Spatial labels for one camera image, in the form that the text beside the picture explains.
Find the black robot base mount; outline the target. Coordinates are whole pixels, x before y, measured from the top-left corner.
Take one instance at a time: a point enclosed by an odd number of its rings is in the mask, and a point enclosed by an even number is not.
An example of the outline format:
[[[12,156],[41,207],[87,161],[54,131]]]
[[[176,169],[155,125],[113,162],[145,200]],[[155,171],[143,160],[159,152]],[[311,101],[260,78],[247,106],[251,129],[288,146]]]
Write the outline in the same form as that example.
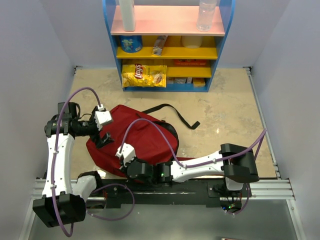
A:
[[[198,205],[208,208],[237,210],[240,201],[251,197],[249,185],[241,190],[227,190],[223,178],[191,179],[183,183],[146,185],[126,179],[103,179],[106,188],[92,193],[89,208],[119,209],[122,205]]]

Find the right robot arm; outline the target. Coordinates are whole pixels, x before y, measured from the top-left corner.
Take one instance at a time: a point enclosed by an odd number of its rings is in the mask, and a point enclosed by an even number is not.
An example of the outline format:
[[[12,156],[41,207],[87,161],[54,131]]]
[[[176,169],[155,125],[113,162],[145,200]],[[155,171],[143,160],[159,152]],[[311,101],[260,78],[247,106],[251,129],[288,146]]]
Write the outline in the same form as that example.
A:
[[[149,185],[184,183],[203,176],[224,176],[223,192],[235,196],[243,184],[260,180],[252,149],[226,143],[220,150],[190,160],[170,160],[152,165],[136,156],[133,146],[125,143],[115,154],[120,159],[120,169],[130,180]]]

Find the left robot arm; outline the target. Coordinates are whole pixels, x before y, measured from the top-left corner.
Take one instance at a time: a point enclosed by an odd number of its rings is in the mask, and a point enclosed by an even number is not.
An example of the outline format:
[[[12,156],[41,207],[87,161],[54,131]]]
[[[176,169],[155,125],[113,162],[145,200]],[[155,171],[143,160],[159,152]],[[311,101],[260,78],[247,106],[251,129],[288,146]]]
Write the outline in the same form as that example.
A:
[[[81,119],[80,105],[75,102],[60,102],[57,110],[44,126],[48,146],[46,181],[41,198],[32,206],[48,228],[82,222],[88,197],[99,196],[104,190],[97,171],[81,173],[72,185],[71,156],[76,137],[88,136],[97,148],[113,142],[109,133],[100,134],[113,121],[102,104],[94,107],[88,120]]]

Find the red backpack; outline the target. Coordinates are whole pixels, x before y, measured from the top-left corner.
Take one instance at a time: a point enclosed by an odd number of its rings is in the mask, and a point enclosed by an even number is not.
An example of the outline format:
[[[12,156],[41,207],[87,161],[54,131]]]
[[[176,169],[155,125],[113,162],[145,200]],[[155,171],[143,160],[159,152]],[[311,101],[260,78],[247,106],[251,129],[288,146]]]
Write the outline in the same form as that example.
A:
[[[121,161],[116,157],[116,152],[121,146],[130,123],[140,118],[148,119],[158,125],[174,152],[178,151],[179,137],[171,124],[124,105],[117,105],[110,113],[113,122],[105,125],[101,134],[109,133],[112,141],[101,148],[97,148],[91,139],[86,142],[89,155],[95,165],[102,170],[118,177],[125,177],[125,174],[121,171]],[[164,138],[154,126],[146,121],[139,121],[134,124],[129,130],[125,143],[134,147],[138,158],[154,166],[173,159],[171,150]]]

